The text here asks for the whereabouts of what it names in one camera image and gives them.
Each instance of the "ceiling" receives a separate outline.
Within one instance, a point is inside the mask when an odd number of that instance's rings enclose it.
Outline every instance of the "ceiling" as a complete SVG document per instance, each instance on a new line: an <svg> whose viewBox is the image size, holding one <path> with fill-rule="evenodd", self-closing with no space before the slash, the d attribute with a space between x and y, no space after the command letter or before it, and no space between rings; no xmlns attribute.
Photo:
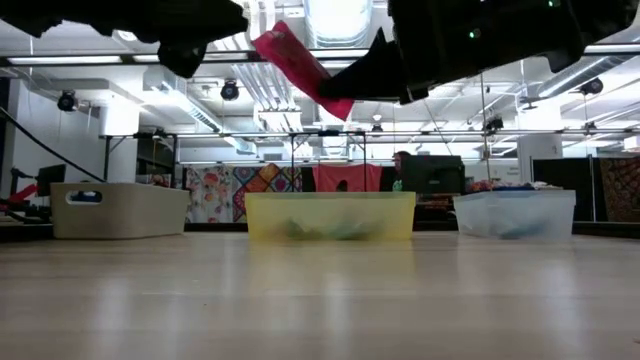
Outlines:
<svg viewBox="0 0 640 360"><path fill-rule="evenodd" d="M259 0L260 5L260 32L266 30L267 10L265 2ZM309 43L311 35L305 23L304 7L301 0L275 0L275 14L277 20L284 20L296 34L296 36ZM370 24L363 42L368 46L377 31L382 28L388 39L392 38L392 22L387 16L385 1L373 1ZM241 35L249 40L249 34ZM62 55L62 54L123 54L123 53L155 53L157 44L143 44L139 41L127 41L114 33L112 37L100 36L91 27L64 23L61 26L49 30L41 39L33 39L25 33L16 30L10 25L0 21L0 55L3 56L29 56L29 55ZM220 43L210 44L209 51L221 51ZM203 131L193 117L189 116L184 108L167 101L162 94L150 91L141 86L143 74L153 66L99 66L99 67L51 67L37 68L32 73L37 86L47 87L47 84L61 79L106 79L127 93L138 99L138 105L144 109L141 112L141 126L165 128L169 132L192 133ZM237 78L237 71L229 64L202 65L192 79L186 80L186 93L207 114L215 117L220 123L223 132L261 132L269 130L269 124L256 122L254 108L256 101L242 81L239 81L239 97L234 101L223 101L220 96L221 86L225 79ZM22 70L8 69L7 76L24 77ZM501 115L505 122L505 128L517 128L519 124L518 114L525 112L526 104L519 104L518 99L526 96L526 91L551 79L554 76L549 70L544 58L529 58L516 63L508 64L500 68L486 71L482 78L476 76L468 79L444 84L434 89L430 97L415 103L399 106L391 103L356 102L350 116L349 124L341 126L342 129L370 130L373 124L380 123L385 131L416 131L416 130L467 130L474 127L481 129L482 109L487 108L487 116ZM633 107L638 102L640 95L640 59L634 58L618 67L613 68L599 76L604 83L604 91L599 95L588 95L583 98L581 94L565 93L545 102L552 102L560 106L561 117L554 128L580 128L585 123L586 116L589 119ZM266 81L267 87L273 85L273 81ZM319 116L317 106L305 94L286 84L295 102L295 109L300 112L299 130L318 130L323 127L335 126L339 123L328 123ZM108 104L97 103L95 106ZM601 128L626 128L635 126L640 122L640 115L636 111L629 111L623 116L603 123ZM492 140L499 142L496 147L513 147L515 138L494 137ZM623 136L609 136L602 141L603 146L615 148L615 143L623 139ZM471 147L477 147L482 143L482 138L463 137L447 138L448 142L454 140L451 146L463 146L469 143ZM566 141L573 141L567 136ZM443 148L440 137L381 137L371 139L370 142L414 144L416 148L425 143L422 151L430 149L441 151ZM309 140L311 146L320 146L319 142ZM230 146L224 141L192 140L183 146L207 147Z"/></svg>

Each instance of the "computer monitor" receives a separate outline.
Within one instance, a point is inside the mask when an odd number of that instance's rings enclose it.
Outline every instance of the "computer monitor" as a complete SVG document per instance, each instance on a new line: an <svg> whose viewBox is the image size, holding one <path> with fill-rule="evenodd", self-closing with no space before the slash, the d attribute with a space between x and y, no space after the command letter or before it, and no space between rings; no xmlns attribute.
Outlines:
<svg viewBox="0 0 640 360"><path fill-rule="evenodd" d="M51 184L64 182L67 172L67 165L54 165L38 170L38 196L50 196Z"/></svg>
<svg viewBox="0 0 640 360"><path fill-rule="evenodd" d="M464 164L460 156L408 156L402 160L402 190L418 194L461 194Z"/></svg>

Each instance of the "table surface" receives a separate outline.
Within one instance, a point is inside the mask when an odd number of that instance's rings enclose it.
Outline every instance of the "table surface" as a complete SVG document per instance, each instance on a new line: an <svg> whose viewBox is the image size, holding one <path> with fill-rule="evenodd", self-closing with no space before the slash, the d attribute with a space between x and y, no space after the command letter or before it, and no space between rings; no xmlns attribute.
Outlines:
<svg viewBox="0 0 640 360"><path fill-rule="evenodd" d="M640 243L0 244L0 309L3 360L637 360Z"/></svg>

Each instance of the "red fabric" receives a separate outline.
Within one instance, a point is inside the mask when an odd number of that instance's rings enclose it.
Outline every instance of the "red fabric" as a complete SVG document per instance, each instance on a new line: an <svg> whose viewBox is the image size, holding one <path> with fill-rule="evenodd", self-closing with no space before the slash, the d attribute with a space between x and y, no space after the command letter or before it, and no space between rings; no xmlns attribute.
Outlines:
<svg viewBox="0 0 640 360"><path fill-rule="evenodd" d="M316 192L335 192L340 181L348 183L349 192L364 191L365 165L330 166L318 165L313 167L313 178L316 182ZM382 168L367 164L367 191L380 191L380 176Z"/></svg>
<svg viewBox="0 0 640 360"><path fill-rule="evenodd" d="M330 78L311 52L296 38L287 24L276 23L253 41L256 51L277 66L298 89L309 95L333 116L346 120L353 107L353 99L327 99L318 94L323 81Z"/></svg>

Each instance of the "black cable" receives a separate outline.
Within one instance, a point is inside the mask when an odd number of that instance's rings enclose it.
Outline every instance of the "black cable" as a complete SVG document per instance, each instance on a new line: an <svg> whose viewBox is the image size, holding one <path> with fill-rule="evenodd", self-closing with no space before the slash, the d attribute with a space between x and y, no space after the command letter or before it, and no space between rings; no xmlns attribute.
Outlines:
<svg viewBox="0 0 640 360"><path fill-rule="evenodd" d="M99 178L96 175L93 175L92 173L90 173L89 171L83 169L82 167L80 167L79 165L77 165L76 163L74 163L73 161L65 158L64 156L58 154L55 150L53 150L52 148L48 147L47 145L45 145L42 141L36 139L35 136L31 135L31 133L29 131L27 131L27 129L25 129L24 127L22 127L22 125L20 125L5 109L0 108L0 116L2 116L2 118L4 119L4 121L11 123L13 126L15 126L18 130L20 130L20 132L22 132L26 137L28 137L29 139L31 139L31 141L33 141L34 143L40 145L40 147L42 147L43 149L47 150L51 155L57 157L58 159L64 161L65 163L71 165L72 167L74 167L76 170L80 171L81 173L89 176L90 178L99 181L99 182L103 182L106 183L106 181L104 179Z"/></svg>

